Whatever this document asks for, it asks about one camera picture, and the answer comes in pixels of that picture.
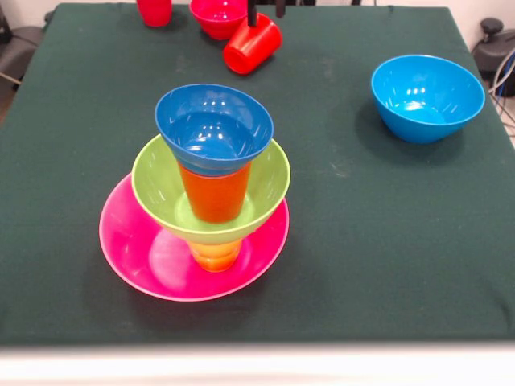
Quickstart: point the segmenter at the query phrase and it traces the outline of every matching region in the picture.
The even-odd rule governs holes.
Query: wall
[[[43,16],[52,10],[59,0],[1,0],[2,8],[12,27],[43,25]],[[109,0],[67,0],[67,2],[109,2]],[[174,4],[188,0],[173,0]],[[320,5],[344,5],[350,0],[318,0]],[[373,0],[363,0],[372,5]],[[472,47],[481,38],[479,22],[491,16],[503,20],[506,27],[515,28],[515,0],[377,0],[377,4],[397,6],[448,6],[458,24],[467,45]]]

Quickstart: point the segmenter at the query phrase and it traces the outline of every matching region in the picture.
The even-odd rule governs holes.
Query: plastic cup
[[[224,61],[235,73],[250,74],[281,47],[282,35],[268,16],[257,14],[255,27],[244,20],[224,48]]]
[[[240,213],[250,176],[250,162],[230,174],[198,175],[179,164],[187,198],[196,217],[209,223],[225,223]]]
[[[187,241],[195,261],[206,271],[223,272],[231,268],[241,250],[241,239],[227,244],[202,245]]]
[[[164,27],[171,19],[171,0],[136,0],[139,14],[149,27]]]

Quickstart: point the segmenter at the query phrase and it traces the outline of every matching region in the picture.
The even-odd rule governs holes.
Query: bowl rim
[[[136,167],[137,167],[137,165],[139,163],[139,160],[141,159],[143,154],[146,152],[146,150],[149,147],[151,147],[152,145],[154,145],[154,143],[157,142],[159,139],[162,139],[161,134],[158,134],[155,137],[153,137],[151,140],[149,140],[148,143],[145,144],[144,147],[138,153],[138,156],[134,160],[134,163],[133,163],[133,166],[132,166],[131,176],[130,176],[130,183],[132,185],[132,190],[133,190],[133,193],[134,193],[134,197],[138,201],[139,205],[143,208],[143,210],[150,217],[152,217],[155,221],[158,222],[158,224],[160,224],[162,226],[164,225],[165,227],[170,228],[170,229],[174,229],[177,232],[187,233],[187,234],[191,234],[191,235],[195,235],[195,236],[225,236],[225,235],[228,235],[228,234],[233,233],[233,232],[239,232],[239,231],[241,231],[241,230],[243,230],[245,228],[252,228],[255,224],[259,224],[259,222],[265,220],[272,213],[274,213],[275,209],[277,209],[277,207],[281,204],[282,199],[284,199],[286,197],[286,193],[288,192],[288,188],[290,187],[290,181],[291,181],[290,162],[288,161],[288,157],[286,156],[286,153],[284,152],[282,147],[274,139],[272,139],[270,145],[274,146],[275,148],[278,149],[279,153],[282,156],[282,160],[284,161],[284,164],[286,166],[286,183],[284,184],[284,188],[282,189],[280,199],[278,199],[277,203],[275,203],[272,207],[270,207],[269,210],[267,210],[265,213],[263,213],[257,219],[254,219],[254,220],[248,222],[247,224],[240,225],[240,226],[235,227],[235,228],[220,230],[220,231],[192,231],[191,229],[188,229],[188,228],[183,228],[183,227],[179,227],[179,226],[174,225],[174,224],[170,224],[167,221],[158,218],[152,211],[149,210],[149,208],[140,199],[138,190],[137,190],[136,185],[134,183],[135,179],[136,179],[136,174],[137,174],[136,173]]]
[[[266,141],[265,145],[260,147],[259,149],[255,150],[253,153],[247,154],[245,157],[238,157],[238,158],[214,158],[214,157],[206,157],[206,156],[203,156],[203,155],[198,155],[198,154],[191,153],[191,152],[185,150],[182,146],[178,146],[174,141],[172,141],[170,139],[170,137],[168,137],[163,132],[161,126],[158,123],[158,107],[161,105],[161,102],[166,97],[168,97],[172,92],[178,91],[178,90],[180,90],[182,88],[192,88],[192,87],[200,87],[200,86],[202,86],[202,87],[208,86],[208,87],[215,87],[215,88],[224,88],[226,90],[229,90],[229,91],[235,92],[237,94],[243,95],[245,97],[248,97],[250,100],[255,102],[259,107],[261,107],[263,109],[263,111],[265,112],[266,116],[268,117],[268,119],[270,120],[270,137]],[[247,94],[246,92],[242,92],[242,91],[240,91],[240,90],[238,90],[236,88],[225,86],[223,84],[194,83],[194,84],[185,84],[184,86],[173,88],[172,90],[166,92],[163,96],[161,96],[159,98],[159,101],[155,105],[155,108],[154,108],[154,121],[155,121],[155,124],[158,126],[158,130],[161,133],[161,135],[163,136],[163,139],[165,140],[165,142],[173,148],[172,149],[173,151],[179,152],[179,154],[181,156],[184,157],[183,154],[187,154],[187,156],[192,157],[192,159],[197,159],[197,160],[202,160],[202,161],[209,161],[209,162],[214,161],[214,162],[219,162],[219,163],[222,163],[222,164],[225,164],[225,165],[231,164],[231,163],[234,163],[234,162],[238,162],[238,163],[240,163],[240,162],[248,162],[248,161],[252,160],[253,158],[256,158],[264,149],[266,149],[266,147],[268,147],[268,145],[270,144],[270,141],[274,137],[274,120],[272,119],[272,116],[270,115],[268,110],[265,108],[265,106],[261,102],[259,102],[257,99],[255,99],[252,96],[250,96],[249,94]]]
[[[387,65],[391,62],[397,61],[397,60],[402,60],[402,59],[407,59],[407,58],[427,58],[430,60],[438,60],[438,61],[442,61],[447,64],[450,64],[450,65],[457,67],[457,68],[461,69],[462,71],[466,72],[476,82],[476,84],[479,86],[479,89],[482,91],[481,103],[480,103],[479,107],[477,108],[477,110],[473,114],[471,114],[469,117],[461,119],[459,121],[452,121],[452,122],[445,122],[445,123],[431,123],[431,122],[426,122],[426,121],[420,121],[418,119],[408,118],[404,115],[397,113],[395,110],[391,109],[390,107],[384,106],[383,103],[381,102],[381,100],[379,99],[379,97],[377,96],[376,89],[373,86],[373,82],[376,77],[376,74],[385,65]],[[405,119],[407,121],[411,121],[414,123],[421,123],[423,125],[428,125],[428,126],[447,126],[447,125],[459,125],[459,124],[466,123],[466,122],[470,121],[471,119],[475,118],[481,112],[481,110],[484,107],[484,102],[486,100],[486,96],[484,95],[484,87],[474,74],[472,74],[470,71],[468,71],[465,67],[457,64],[456,62],[453,62],[452,60],[448,60],[448,59],[445,59],[445,58],[442,58],[439,56],[434,56],[434,55],[424,55],[424,54],[400,55],[400,56],[395,56],[393,58],[385,60],[384,62],[379,64],[379,66],[377,66],[376,69],[374,70],[372,77],[370,78],[370,88],[372,89],[372,93],[373,93],[373,96],[376,99],[376,101],[378,103],[380,103],[382,106],[386,107],[388,109],[388,111],[390,111],[392,114],[394,114],[397,117],[400,117],[402,119]]]
[[[198,12],[195,12],[195,10],[193,9],[193,4],[197,4],[199,1],[201,0],[191,0],[190,1],[190,5],[189,5],[189,9],[190,9],[190,12],[192,13],[192,15],[197,19],[197,20],[202,20],[203,22],[210,22],[210,23],[234,23],[236,21],[239,21],[239,20],[242,20],[243,18],[245,18],[247,16],[247,7],[244,6],[243,7],[243,14],[241,16],[238,16],[237,18],[231,18],[229,20],[219,20],[218,18],[205,18],[204,16],[201,16],[200,14],[198,14]]]

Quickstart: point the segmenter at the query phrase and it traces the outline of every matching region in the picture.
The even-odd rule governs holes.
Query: plastic bowl
[[[155,122],[184,167],[198,175],[228,175],[270,143],[274,123],[251,96],[217,84],[171,90],[155,107]]]
[[[190,11],[206,34],[230,39],[247,16],[246,0],[192,0]]]
[[[464,127],[484,106],[484,89],[450,60],[406,55],[381,64],[372,91],[383,122],[399,138],[429,143]]]
[[[155,221],[190,243],[219,245],[248,236],[274,213],[290,186],[290,164],[279,144],[270,146],[250,168],[240,214],[223,224],[195,217],[184,190],[179,165],[163,138],[150,140],[134,161],[132,187],[136,200]]]

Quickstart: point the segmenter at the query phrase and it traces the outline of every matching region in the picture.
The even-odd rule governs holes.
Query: overturned red cup
[[[272,19],[257,14],[255,27],[244,20],[224,48],[224,61],[240,75],[250,74],[281,47],[281,30]]]

